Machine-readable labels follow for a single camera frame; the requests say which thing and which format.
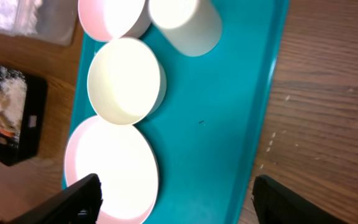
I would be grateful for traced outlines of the pink bowl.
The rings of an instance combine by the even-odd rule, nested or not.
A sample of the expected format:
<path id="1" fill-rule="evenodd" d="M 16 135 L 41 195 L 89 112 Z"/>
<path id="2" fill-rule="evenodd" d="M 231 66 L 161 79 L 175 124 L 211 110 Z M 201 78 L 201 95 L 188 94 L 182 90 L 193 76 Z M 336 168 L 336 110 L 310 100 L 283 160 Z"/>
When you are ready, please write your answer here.
<path id="1" fill-rule="evenodd" d="M 151 25 L 148 0 L 79 0 L 84 32 L 99 42 L 141 37 Z"/>

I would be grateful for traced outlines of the white bowl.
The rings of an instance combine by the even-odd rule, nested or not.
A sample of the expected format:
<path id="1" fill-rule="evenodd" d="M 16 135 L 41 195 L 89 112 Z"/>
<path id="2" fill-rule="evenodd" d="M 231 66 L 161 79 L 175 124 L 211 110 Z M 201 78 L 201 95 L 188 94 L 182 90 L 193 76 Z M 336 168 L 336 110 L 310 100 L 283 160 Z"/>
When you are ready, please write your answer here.
<path id="1" fill-rule="evenodd" d="M 89 67 L 86 86 L 97 115 L 112 124 L 132 125 L 162 104 L 167 78 L 146 43 L 125 37 L 99 49 Z"/>

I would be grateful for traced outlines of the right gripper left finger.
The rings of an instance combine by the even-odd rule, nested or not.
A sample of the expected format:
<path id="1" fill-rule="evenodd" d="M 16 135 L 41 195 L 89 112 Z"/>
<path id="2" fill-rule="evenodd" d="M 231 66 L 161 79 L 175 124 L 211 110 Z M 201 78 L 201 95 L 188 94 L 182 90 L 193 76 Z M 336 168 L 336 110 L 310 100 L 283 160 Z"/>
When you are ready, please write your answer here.
<path id="1" fill-rule="evenodd" d="M 3 224 L 95 224 L 102 204 L 101 182 L 89 174 L 27 213 Z"/>

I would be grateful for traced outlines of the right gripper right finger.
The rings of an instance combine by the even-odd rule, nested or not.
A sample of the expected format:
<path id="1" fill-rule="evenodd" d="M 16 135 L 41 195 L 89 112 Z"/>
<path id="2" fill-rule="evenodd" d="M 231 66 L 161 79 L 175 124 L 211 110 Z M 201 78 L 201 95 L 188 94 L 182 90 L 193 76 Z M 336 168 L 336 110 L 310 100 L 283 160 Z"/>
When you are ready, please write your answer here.
<path id="1" fill-rule="evenodd" d="M 267 175 L 255 178 L 252 195 L 260 224 L 345 224 Z"/>

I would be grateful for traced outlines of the white napkin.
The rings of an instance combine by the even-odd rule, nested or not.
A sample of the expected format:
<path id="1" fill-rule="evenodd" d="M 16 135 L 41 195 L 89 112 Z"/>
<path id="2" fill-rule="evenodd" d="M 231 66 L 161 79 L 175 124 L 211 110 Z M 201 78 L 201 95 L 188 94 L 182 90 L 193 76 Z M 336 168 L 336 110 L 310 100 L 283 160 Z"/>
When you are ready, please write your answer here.
<path id="1" fill-rule="evenodd" d="M 0 0 L 0 33 L 6 35 L 36 34 L 38 10 L 43 0 Z"/>

